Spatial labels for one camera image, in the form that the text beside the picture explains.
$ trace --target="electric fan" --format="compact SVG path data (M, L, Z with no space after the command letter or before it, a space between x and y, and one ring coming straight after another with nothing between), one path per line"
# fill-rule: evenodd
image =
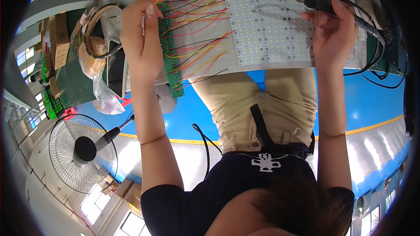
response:
M70 188L89 194L95 184L102 191L115 179L118 167L113 139L134 120L107 132L93 118L69 114L60 118L50 134L50 158L55 172Z

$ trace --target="brown hair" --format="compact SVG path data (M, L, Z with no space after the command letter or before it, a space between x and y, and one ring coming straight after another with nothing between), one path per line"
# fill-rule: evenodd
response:
M344 236L351 223L339 199L305 179L273 178L254 206L266 221L299 236Z

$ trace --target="navy t-shirt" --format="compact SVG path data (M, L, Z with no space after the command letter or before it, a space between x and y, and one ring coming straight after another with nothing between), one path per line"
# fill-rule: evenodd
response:
M315 181L309 164L295 155L232 152L223 155L207 177L192 191L159 185L145 191L141 207L153 236L204 236L222 208L244 191L268 187L273 175L292 177L297 170ZM352 216L354 194L345 188L328 189Z

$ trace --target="yellow floor stripe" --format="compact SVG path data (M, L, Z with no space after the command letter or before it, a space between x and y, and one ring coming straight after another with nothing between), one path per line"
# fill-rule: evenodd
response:
M402 117L403 117L403 115L400 115L400 116L398 116L396 118L393 118L393 119L390 119L390 120L387 120L387 121L384 121L384 122L381 122L381 123L378 123L378 124L375 124L375 125L371 125L371 126L364 127L364 128L358 128L358 129L348 130L348 131L346 131L346 136L347 135L351 135L351 134L360 133L360 132L367 131L367 130L371 130L371 129L374 129L374 128L381 127L383 125L386 125L386 124L392 123L394 121L397 121L397 120L399 120ZM120 133L119 135L124 136L124 137L130 137L130 138L137 139L137 135L125 134L125 133ZM169 141L171 143L179 143L179 144L204 145L204 142L202 140L169 139ZM213 141L213 142L214 142L214 144L219 145L219 142L218 141Z

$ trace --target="white print on shirt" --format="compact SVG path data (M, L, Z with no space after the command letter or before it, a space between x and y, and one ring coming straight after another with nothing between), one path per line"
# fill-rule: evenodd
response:
M240 155L246 155L249 157L258 158L258 159L252 159L251 165L260 166L261 172L273 172L272 168L280 168L281 167L280 162L273 161L273 160L279 160L281 158L288 156L288 155L284 155L283 157L280 157L280 158L271 158L271 154L268 154L268 153L259 153L258 154L259 157L250 156L250 155L242 154L242 153Z

